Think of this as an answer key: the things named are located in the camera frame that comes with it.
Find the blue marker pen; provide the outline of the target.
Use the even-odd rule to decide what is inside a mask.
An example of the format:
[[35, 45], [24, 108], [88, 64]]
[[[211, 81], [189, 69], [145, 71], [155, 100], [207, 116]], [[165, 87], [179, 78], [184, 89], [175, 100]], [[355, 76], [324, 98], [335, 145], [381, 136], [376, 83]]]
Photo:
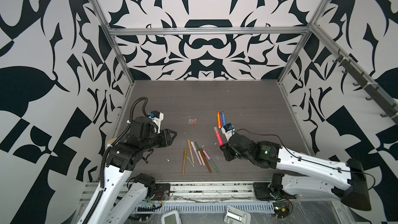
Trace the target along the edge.
[[221, 112], [221, 113], [222, 113], [223, 127], [224, 127], [226, 125], [225, 114], [224, 114], [224, 112]]

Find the orange marker pen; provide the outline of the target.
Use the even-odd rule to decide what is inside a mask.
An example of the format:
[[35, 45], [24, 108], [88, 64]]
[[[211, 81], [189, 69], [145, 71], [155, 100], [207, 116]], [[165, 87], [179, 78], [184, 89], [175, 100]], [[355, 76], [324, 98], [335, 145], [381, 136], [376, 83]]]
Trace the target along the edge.
[[217, 123], [218, 123], [218, 128], [221, 128], [221, 115], [220, 115], [220, 112], [217, 112]]

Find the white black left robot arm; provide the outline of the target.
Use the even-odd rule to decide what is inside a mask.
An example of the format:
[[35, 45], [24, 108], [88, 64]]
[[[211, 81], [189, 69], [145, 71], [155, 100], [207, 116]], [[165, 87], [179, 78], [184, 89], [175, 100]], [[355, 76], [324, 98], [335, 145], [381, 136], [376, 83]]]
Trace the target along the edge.
[[146, 111], [147, 97], [138, 98], [130, 109], [126, 129], [111, 143], [103, 155], [99, 184], [78, 220], [79, 224], [123, 224], [133, 211], [155, 191], [155, 179], [141, 173], [134, 176], [127, 193], [118, 200], [120, 191], [140, 161], [147, 162], [156, 148], [169, 147], [177, 133], [162, 129], [164, 118], [159, 111]]

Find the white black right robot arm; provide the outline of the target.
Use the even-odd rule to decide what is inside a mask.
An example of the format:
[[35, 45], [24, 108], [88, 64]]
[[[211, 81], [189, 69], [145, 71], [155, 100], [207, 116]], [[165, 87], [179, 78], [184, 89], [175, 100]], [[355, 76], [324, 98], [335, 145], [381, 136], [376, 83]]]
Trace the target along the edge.
[[272, 177], [268, 194], [287, 198], [295, 195], [325, 195], [360, 211], [372, 209], [367, 173], [361, 162], [334, 162], [286, 148], [282, 143], [255, 142], [229, 131], [220, 146], [226, 161], [247, 160], [261, 169], [279, 170]]

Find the tan marker pen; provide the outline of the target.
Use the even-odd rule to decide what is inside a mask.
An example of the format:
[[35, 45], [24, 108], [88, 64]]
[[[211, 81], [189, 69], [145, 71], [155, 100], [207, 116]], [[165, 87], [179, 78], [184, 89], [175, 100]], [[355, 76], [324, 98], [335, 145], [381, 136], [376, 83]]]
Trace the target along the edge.
[[194, 156], [193, 156], [192, 143], [189, 139], [187, 139], [187, 143], [188, 143], [188, 147], [189, 147], [190, 161], [191, 161], [192, 165], [194, 166], [195, 160], [194, 160]]

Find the brown marker pen far left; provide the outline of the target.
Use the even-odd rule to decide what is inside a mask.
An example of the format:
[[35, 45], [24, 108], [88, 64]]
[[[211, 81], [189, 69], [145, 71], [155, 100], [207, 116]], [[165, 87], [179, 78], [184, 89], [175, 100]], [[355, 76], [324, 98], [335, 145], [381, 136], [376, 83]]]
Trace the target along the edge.
[[186, 160], [187, 160], [187, 148], [185, 148], [183, 151], [183, 162], [182, 162], [182, 173], [181, 173], [182, 176], [185, 175]]

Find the light pink marker pen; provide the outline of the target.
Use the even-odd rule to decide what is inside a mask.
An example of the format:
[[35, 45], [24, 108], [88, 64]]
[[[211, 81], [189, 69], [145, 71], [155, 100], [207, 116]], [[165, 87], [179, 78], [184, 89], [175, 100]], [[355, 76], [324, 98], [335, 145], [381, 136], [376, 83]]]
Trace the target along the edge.
[[192, 148], [193, 148], [193, 150], [194, 150], [194, 153], [195, 153], [195, 155], [196, 155], [196, 158], [197, 158], [199, 164], [202, 166], [203, 163], [202, 163], [202, 161], [201, 161], [201, 157], [200, 157], [200, 155], [199, 155], [199, 153], [198, 153], [198, 149], [197, 149], [197, 147], [196, 147], [196, 145], [195, 145], [195, 142], [191, 141], [191, 146], [192, 146]]

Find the dark brown marker pen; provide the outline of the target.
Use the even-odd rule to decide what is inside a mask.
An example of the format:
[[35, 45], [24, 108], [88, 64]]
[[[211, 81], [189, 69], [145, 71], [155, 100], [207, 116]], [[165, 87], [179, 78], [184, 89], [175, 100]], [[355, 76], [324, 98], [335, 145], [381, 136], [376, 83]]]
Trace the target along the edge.
[[202, 149], [202, 148], [200, 148], [200, 153], [201, 153], [201, 155], [202, 155], [202, 157], [203, 157], [204, 164], [206, 165], [206, 167], [207, 167], [209, 173], [212, 173], [212, 170], [211, 170], [211, 168], [210, 168], [210, 165], [209, 165], [209, 163], [208, 163], [208, 161], [207, 161], [206, 156], [204, 155], [204, 152], [203, 152], [203, 149]]

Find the beige sponge block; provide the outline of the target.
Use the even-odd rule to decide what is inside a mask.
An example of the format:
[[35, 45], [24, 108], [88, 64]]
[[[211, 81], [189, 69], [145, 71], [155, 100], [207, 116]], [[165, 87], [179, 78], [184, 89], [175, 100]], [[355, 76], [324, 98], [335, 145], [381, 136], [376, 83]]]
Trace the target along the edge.
[[118, 143], [117, 138], [113, 138], [107, 141], [107, 147], [114, 147]]

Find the small electronics board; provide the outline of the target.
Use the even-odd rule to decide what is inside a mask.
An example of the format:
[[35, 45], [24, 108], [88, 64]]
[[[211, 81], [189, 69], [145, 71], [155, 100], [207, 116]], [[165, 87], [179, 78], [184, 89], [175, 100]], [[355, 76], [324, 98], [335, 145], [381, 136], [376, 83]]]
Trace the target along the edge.
[[273, 202], [274, 215], [278, 219], [285, 219], [293, 212], [293, 205], [289, 201]]

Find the white handheld device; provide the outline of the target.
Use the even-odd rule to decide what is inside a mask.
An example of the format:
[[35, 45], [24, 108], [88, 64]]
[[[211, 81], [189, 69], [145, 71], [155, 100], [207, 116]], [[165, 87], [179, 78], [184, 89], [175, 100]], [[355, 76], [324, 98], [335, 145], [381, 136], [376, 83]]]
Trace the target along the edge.
[[161, 216], [161, 224], [182, 224], [179, 212], [172, 210]]

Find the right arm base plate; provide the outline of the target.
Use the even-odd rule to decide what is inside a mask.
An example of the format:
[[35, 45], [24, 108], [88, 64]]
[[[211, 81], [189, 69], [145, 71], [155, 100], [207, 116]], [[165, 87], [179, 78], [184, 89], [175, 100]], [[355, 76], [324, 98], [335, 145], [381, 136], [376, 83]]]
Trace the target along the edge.
[[255, 182], [253, 183], [254, 194], [257, 200], [270, 201], [277, 200], [280, 197], [271, 190], [271, 183]]

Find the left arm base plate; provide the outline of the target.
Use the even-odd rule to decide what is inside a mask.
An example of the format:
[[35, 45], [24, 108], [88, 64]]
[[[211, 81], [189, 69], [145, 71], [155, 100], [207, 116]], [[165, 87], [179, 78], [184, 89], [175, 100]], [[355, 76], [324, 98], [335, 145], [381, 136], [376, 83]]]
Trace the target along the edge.
[[169, 183], [156, 183], [152, 200], [162, 201], [169, 196], [171, 185]]

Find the silver metal bracket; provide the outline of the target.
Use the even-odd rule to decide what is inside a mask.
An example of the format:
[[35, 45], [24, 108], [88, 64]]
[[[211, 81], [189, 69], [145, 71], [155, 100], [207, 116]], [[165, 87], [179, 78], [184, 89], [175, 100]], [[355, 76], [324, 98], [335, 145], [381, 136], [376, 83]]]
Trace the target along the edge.
[[223, 220], [226, 224], [250, 224], [251, 215], [248, 212], [227, 205]]

